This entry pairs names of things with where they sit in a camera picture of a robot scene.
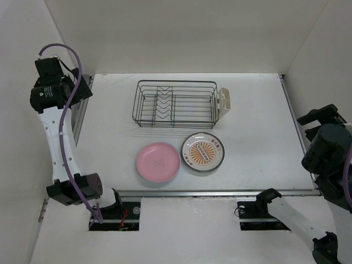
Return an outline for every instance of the dish rack holder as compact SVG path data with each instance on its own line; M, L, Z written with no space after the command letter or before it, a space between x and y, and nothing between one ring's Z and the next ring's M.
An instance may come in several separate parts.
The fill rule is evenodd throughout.
M211 129L230 110L229 91L214 81L141 80L132 119L140 127Z

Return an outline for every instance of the pink plate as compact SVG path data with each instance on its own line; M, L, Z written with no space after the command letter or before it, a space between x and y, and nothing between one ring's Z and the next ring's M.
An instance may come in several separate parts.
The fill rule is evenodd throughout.
M137 157L137 170L154 183L171 180L180 170L181 157L176 148L164 142L145 146Z

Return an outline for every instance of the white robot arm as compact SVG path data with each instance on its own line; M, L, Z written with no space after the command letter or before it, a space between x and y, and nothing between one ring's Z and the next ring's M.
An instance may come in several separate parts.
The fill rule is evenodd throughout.
M302 159L303 167L317 176L315 183L328 201L336 234L325 231L299 213L274 189L256 196L256 201L238 201L240 218L276 218L292 230L312 251L317 264L352 263L352 126L330 104L314 109L298 119L305 125L313 121L321 125L307 129L306 137L312 142Z

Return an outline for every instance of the purple cable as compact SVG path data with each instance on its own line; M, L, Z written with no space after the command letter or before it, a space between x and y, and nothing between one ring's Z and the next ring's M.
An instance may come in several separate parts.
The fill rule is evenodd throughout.
M71 95L69 96L65 107L63 109L61 118L60 118L60 123L59 123L59 140L60 140L60 149L61 149L61 155L62 155L62 160L64 163L64 167L67 173L67 176L70 180L70 182L72 183L73 188L75 189L75 191L77 192L78 196L81 198L82 202L85 204L85 206L87 207L87 209L92 213L92 215L94 216L94 219L96 219L99 223L103 223L103 217L101 215L100 209L99 209L99 204L97 204L97 210L94 210L91 205L88 203L86 197L84 196L84 194L81 192L81 190L79 189L77 183L75 182L75 179L73 178L70 168L68 166L68 162L67 162L67 158L66 158L66 153L65 153L65 146L64 146L64 139L63 139L63 135L62 135L62 130L63 130L63 125L64 125L64 119L67 113L67 110L71 104L71 101L73 99L73 96L75 95L75 93L77 92L78 86L81 82L82 79L82 64L81 64L81 60L78 57L78 54L69 46L65 45L65 44L61 44L61 43L52 43L49 45L46 45L45 47L43 47L40 52L39 52L39 56L42 56L43 52L50 47L54 47L54 46L58 46L58 47L64 47L66 49L68 49L69 51L72 52L72 54L76 57L77 63L78 63L78 78L77 78L77 82L72 90Z
M350 149L347 152L345 165L343 166L343 176L342 176L343 191L345 192L346 200L347 200L349 206L352 208L352 199L351 199L350 191L348 188L348 170L350 168L351 159L352 159L352 144L350 146Z

